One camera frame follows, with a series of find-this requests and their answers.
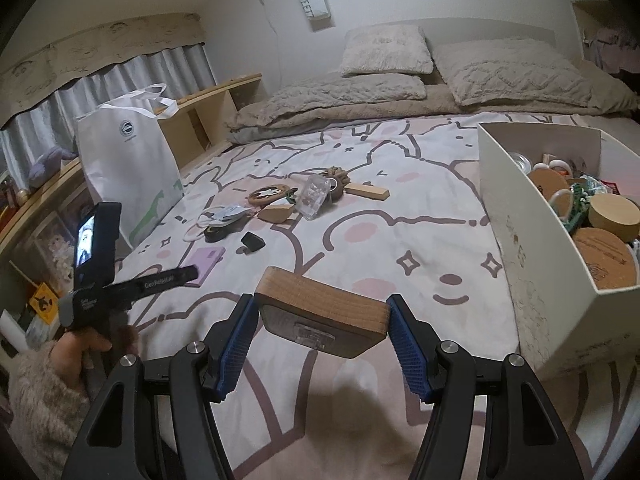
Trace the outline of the person left hand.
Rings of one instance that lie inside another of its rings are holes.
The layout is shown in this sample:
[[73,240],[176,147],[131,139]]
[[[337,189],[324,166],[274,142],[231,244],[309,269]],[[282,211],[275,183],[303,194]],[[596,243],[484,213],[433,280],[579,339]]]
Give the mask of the person left hand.
[[86,394],[82,374],[88,363],[88,355],[91,352],[104,353],[110,351],[112,347],[112,342],[92,327],[76,330],[76,332],[66,332],[50,351],[52,370],[66,387]]

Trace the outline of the fuzzy sleeve forearm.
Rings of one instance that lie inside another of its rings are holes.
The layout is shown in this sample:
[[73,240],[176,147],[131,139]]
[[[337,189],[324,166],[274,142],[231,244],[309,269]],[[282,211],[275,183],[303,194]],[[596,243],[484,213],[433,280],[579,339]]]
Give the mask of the fuzzy sleeve forearm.
[[15,359],[9,380],[13,420],[9,435],[40,479],[62,477],[89,399],[81,386],[63,378],[62,341],[51,341]]

